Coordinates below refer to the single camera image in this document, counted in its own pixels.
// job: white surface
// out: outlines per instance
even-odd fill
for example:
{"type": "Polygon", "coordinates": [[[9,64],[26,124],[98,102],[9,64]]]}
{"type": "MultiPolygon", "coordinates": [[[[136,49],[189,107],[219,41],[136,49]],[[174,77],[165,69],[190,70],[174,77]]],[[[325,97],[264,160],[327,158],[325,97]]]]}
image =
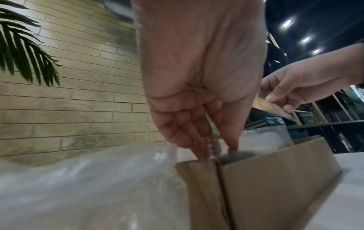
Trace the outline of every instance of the white surface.
{"type": "Polygon", "coordinates": [[[342,181],[311,219],[305,230],[364,229],[364,153],[336,154],[342,181]]]}

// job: cardboard flap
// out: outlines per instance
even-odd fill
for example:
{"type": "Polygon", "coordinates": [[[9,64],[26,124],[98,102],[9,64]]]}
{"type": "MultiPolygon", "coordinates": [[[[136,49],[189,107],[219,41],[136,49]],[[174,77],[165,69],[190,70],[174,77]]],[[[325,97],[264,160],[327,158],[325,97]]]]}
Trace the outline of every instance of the cardboard flap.
{"type": "Polygon", "coordinates": [[[192,230],[230,230],[215,162],[183,162],[176,169],[187,185],[192,230]]]}
{"type": "Polygon", "coordinates": [[[219,167],[236,230],[289,229],[340,172],[324,138],[219,167]]]}

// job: small packet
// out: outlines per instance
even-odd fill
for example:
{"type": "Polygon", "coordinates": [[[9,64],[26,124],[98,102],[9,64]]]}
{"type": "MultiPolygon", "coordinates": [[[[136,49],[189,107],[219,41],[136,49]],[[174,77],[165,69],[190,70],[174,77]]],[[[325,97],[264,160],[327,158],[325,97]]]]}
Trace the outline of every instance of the small packet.
{"type": "Polygon", "coordinates": [[[293,120],[293,117],[289,113],[284,111],[281,107],[259,97],[256,97],[254,99],[253,108],[293,120]]]}

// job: ceiling light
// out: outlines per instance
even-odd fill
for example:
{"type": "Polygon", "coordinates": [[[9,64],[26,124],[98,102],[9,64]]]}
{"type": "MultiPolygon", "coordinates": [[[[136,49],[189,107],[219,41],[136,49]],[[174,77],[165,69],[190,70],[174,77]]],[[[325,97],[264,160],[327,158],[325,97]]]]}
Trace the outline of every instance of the ceiling light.
{"type": "Polygon", "coordinates": [[[312,53],[313,53],[313,54],[318,54],[318,53],[320,53],[320,52],[321,52],[321,49],[317,49],[317,50],[313,51],[312,53]]]}
{"type": "Polygon", "coordinates": [[[282,25],[282,28],[283,29],[287,29],[290,25],[293,24],[293,21],[292,19],[289,19],[288,21],[286,21],[283,25],[282,25]]]}
{"type": "Polygon", "coordinates": [[[307,42],[311,41],[311,37],[307,37],[301,41],[302,44],[306,44],[307,42]]]}

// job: human hand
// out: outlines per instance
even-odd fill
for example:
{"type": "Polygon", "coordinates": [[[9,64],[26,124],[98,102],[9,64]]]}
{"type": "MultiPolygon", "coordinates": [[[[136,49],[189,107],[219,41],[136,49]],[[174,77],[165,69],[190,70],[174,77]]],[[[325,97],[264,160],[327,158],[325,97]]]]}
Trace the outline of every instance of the human hand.
{"type": "Polygon", "coordinates": [[[167,141],[196,154],[206,113],[238,149],[263,76],[260,0],[132,0],[146,98],[167,141]]]}
{"type": "Polygon", "coordinates": [[[292,113],[364,82],[364,45],[355,44],[287,65],[263,78],[260,96],[292,113]]]}

